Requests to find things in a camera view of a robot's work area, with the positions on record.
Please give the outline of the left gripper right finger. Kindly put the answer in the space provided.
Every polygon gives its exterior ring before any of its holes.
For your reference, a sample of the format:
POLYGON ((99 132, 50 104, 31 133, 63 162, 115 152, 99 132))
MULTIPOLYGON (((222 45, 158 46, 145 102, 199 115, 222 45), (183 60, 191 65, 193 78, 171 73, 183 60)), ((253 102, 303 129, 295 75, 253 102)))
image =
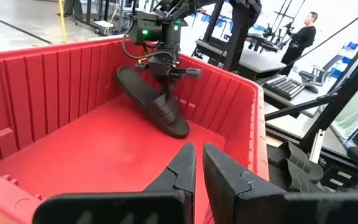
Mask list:
POLYGON ((215 223, 358 223, 358 192, 287 192, 210 143, 203 170, 215 223))

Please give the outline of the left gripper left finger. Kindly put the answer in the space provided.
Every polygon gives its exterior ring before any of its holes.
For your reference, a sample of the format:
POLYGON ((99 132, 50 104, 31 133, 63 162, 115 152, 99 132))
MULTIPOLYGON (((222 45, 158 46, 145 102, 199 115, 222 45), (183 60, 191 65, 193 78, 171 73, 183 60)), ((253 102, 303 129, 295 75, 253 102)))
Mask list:
POLYGON ((196 150, 188 142, 143 191, 56 195, 32 223, 193 223, 195 188, 196 150))

